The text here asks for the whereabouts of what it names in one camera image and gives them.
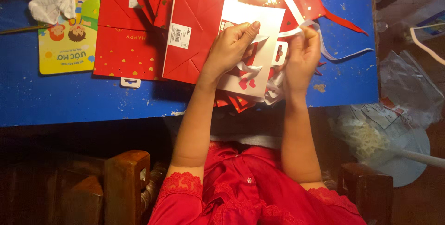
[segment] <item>chipped paint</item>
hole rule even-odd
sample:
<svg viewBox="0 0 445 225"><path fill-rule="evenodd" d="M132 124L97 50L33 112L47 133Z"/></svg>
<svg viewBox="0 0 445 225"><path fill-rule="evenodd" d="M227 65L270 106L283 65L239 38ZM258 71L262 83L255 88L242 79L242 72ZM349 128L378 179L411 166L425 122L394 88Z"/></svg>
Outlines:
<svg viewBox="0 0 445 225"><path fill-rule="evenodd" d="M182 111L182 112L174 112L174 111L172 111L170 115L173 115L173 116L178 116L178 115L184 115L185 113L186 113L186 111L185 111L185 110L184 110L184 111Z"/></svg>
<svg viewBox="0 0 445 225"><path fill-rule="evenodd" d="M320 93L326 92L325 88L326 88L325 84L314 85L314 89L320 91Z"/></svg>

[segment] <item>cartoon girl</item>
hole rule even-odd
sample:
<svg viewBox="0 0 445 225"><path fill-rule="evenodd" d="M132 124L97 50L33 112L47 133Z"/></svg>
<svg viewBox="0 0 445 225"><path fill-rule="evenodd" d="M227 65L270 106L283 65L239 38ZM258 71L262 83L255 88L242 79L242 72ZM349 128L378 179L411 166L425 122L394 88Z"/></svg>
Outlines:
<svg viewBox="0 0 445 225"><path fill-rule="evenodd" d="M68 32L68 38L74 42L79 42L83 39L85 39L85 27L84 26L91 26L91 22L85 21L81 17L82 12L82 3L83 1L77 2L76 7L76 17L74 19L68 20L68 23L70 23L70 31Z"/></svg>
<svg viewBox="0 0 445 225"><path fill-rule="evenodd" d="M59 41L62 40L64 37L63 31L65 30L64 25L60 25L59 23L56 23L56 25L52 25L49 29L49 37L51 40Z"/></svg>

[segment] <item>fingernail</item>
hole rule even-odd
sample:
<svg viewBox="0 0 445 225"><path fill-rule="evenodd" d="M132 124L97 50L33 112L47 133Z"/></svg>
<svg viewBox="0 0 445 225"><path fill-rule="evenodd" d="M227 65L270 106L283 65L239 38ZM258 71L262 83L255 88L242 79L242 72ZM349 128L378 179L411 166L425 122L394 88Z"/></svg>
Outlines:
<svg viewBox="0 0 445 225"><path fill-rule="evenodd" d="M255 30L259 30L259 26L260 26L261 24L259 23L259 21L256 21L256 22L254 22L253 24L252 24L252 27L253 27L253 29L255 29Z"/></svg>

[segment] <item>white cable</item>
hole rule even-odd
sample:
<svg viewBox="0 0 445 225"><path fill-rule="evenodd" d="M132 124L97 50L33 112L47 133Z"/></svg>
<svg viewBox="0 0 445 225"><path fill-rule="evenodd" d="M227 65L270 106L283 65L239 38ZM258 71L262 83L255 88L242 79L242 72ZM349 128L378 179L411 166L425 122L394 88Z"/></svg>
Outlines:
<svg viewBox="0 0 445 225"><path fill-rule="evenodd" d="M422 26L422 27L417 27L417 28L410 28L409 31L411 32L411 37L414 41L414 43L419 46L421 49L423 49L424 51L426 51L428 54L431 55L431 57L433 57L436 61L438 61L440 64L442 64L443 66L445 66L445 60L442 59L441 57L439 57L434 51L432 51L430 48L428 48L427 46L421 44L421 42L417 39L416 37L416 33L414 30L416 29L425 29L425 28L431 28L431 27L436 27L436 26L441 26L441 25L445 25L445 23L439 23L439 24L434 24L434 25L428 25L428 26Z"/></svg>

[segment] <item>wooden chair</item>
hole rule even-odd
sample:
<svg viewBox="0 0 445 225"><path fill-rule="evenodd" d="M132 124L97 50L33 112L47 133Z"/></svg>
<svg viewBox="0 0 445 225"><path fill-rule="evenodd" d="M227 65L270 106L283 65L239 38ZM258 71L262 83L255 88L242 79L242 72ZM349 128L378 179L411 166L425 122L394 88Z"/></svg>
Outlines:
<svg viewBox="0 0 445 225"><path fill-rule="evenodd" d="M110 159L32 154L0 167L0 224L147 224L168 167L150 171L150 154L138 150Z"/></svg>
<svg viewBox="0 0 445 225"><path fill-rule="evenodd" d="M348 196L367 224L392 224L391 176L364 164L344 163L337 183L338 194Z"/></svg>

